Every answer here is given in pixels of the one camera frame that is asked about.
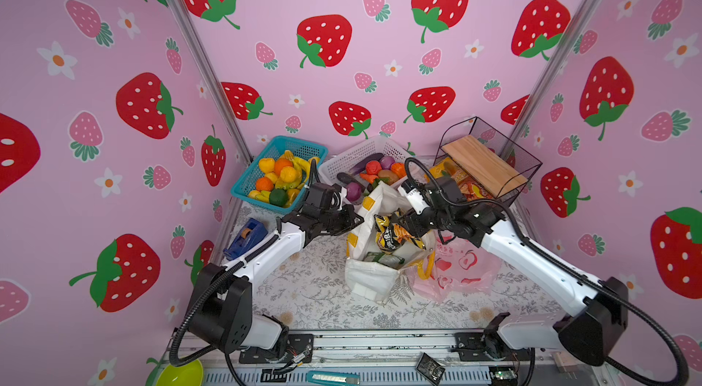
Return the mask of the black yellow snack bag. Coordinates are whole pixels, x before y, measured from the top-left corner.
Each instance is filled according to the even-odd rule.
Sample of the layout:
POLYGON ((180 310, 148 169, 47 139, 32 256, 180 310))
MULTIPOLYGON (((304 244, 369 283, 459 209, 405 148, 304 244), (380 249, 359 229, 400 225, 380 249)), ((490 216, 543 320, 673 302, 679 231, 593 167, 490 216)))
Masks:
POLYGON ((427 246, 422 239, 420 241, 397 241, 396 223, 393 223, 391 220, 391 215, 374 216, 376 225, 376 244, 382 252, 385 254, 394 254, 400 249, 400 247, 402 247, 402 245, 405 245, 406 243, 411 243, 420 250, 427 249, 427 246))

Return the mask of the green Fox's candy bag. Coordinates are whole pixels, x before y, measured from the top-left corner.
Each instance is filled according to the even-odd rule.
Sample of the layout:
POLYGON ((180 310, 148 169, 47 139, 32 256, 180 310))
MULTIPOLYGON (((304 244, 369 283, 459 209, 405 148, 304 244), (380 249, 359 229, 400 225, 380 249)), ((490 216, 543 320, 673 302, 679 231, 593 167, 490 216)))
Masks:
POLYGON ((384 265, 392 269, 401 269, 405 264, 405 259, 394 254, 385 254, 384 252, 369 252, 364 257, 365 263, 375 263, 384 265))

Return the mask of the orange carrot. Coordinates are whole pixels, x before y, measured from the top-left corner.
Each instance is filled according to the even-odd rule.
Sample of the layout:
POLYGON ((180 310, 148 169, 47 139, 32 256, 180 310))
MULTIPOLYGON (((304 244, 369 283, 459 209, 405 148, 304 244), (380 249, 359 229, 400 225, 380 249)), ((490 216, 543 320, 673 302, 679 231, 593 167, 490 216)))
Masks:
POLYGON ((363 179, 364 181, 367 181, 367 183, 370 185, 373 185, 378 180, 377 175, 372 175, 372 174, 367 174, 367 173, 360 173, 359 177, 361 179, 363 179))

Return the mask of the pink plastic grocery bag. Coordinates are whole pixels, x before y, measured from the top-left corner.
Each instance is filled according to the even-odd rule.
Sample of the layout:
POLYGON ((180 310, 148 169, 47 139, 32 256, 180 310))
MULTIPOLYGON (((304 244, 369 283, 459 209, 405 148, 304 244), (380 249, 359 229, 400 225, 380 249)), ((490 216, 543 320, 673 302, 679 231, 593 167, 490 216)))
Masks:
POLYGON ((491 292, 503 263, 500 258, 449 232, 435 232, 433 238, 431 254, 408 272, 415 295, 442 303, 453 293, 491 292))

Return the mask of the white canvas tote bag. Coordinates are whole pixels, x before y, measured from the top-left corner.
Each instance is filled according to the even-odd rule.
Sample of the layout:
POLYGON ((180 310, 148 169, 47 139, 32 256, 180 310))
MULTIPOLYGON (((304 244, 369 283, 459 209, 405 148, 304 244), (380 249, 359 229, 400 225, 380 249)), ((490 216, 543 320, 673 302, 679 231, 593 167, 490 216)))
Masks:
POLYGON ((347 235, 347 263, 345 267, 346 285, 350 291, 370 301, 384 303, 401 274, 406 270, 416 269, 418 263, 425 260, 433 251, 436 240, 434 232, 422 236, 427 246, 420 250, 411 243, 402 245, 394 253, 405 259, 401 269, 392 269, 375 263, 365 263, 364 257, 369 252, 382 252, 376 244, 375 215, 391 215, 397 210, 406 212, 410 203, 397 190, 389 185, 380 184, 366 196, 358 207, 358 215, 363 223, 347 235))

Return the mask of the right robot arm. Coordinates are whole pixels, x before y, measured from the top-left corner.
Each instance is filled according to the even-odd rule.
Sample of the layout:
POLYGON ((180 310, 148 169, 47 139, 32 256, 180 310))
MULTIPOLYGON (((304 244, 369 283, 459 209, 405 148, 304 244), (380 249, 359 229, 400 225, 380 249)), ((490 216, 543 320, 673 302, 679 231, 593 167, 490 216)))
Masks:
POLYGON ((448 231, 515 267, 538 284, 561 306, 552 319, 498 315, 484 329, 484 352, 498 360, 519 349, 557 349, 590 366, 608 364, 620 373, 654 385, 647 378, 611 358, 610 353, 634 314, 647 324, 667 345, 676 364, 671 385, 685 385, 689 367, 674 338, 654 319, 633 305, 625 285, 611 277, 603 280, 567 263, 548 249, 526 237, 510 208, 501 201, 466 201, 450 178, 432 178, 421 184, 406 179, 399 188, 411 209, 401 225, 415 237, 431 230, 448 231))

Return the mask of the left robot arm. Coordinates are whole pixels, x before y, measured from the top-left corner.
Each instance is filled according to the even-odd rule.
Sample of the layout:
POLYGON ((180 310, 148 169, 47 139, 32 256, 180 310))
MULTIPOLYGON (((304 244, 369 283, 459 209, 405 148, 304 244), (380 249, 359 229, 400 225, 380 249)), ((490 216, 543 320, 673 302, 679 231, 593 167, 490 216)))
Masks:
POLYGON ((188 312, 175 332, 168 360, 174 367, 219 351, 259 349, 273 360, 285 357, 289 328, 280 320, 253 313, 253 293, 290 256, 319 236, 339 236, 363 223, 338 185, 315 183, 295 210, 250 251, 223 265, 208 264, 199 276, 188 312))

